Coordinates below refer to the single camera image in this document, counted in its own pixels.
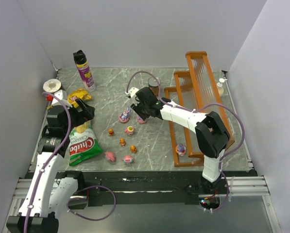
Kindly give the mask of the purple cat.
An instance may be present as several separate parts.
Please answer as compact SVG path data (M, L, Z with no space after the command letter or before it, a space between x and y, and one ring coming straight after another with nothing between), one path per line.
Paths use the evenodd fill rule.
M139 123L139 124L145 124L146 122L147 122L147 120L145 120L145 119L142 119L140 116L137 116L137 122Z

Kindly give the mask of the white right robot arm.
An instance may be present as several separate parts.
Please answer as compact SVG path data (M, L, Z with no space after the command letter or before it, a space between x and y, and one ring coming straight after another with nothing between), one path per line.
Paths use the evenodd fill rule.
M231 136L218 113L212 111L206 114L189 110L167 98L159 100L148 87L132 87L126 91L126 96L133 101L131 108L141 119L157 117L194 132L204 155L202 177L211 183L220 178L219 160Z

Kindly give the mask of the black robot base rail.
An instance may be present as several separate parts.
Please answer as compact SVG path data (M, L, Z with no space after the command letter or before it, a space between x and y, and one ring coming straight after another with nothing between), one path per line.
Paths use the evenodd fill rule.
M66 171L56 178L80 178L80 188L88 196L88 206L116 204L184 203L197 205L201 195L226 194L224 180L205 184L200 171Z

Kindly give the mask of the purple bunny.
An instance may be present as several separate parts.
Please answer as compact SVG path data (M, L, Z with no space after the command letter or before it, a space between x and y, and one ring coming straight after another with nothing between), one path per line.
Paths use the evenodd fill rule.
M130 106L127 106L127 109L119 115L118 117L119 122L127 123L130 119L130 114L131 114L131 108Z

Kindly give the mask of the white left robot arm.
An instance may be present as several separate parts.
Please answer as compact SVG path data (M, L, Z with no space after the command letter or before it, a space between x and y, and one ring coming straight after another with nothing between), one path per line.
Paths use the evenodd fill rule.
M58 232L58 218L63 207L74 193L84 187L83 173L70 171L63 174L57 189L52 189L70 143L70 131L94 118L94 107L81 99L76 99L76 102L79 109L69 103L48 109L47 124L38 142L34 176L18 213L6 221L9 232Z

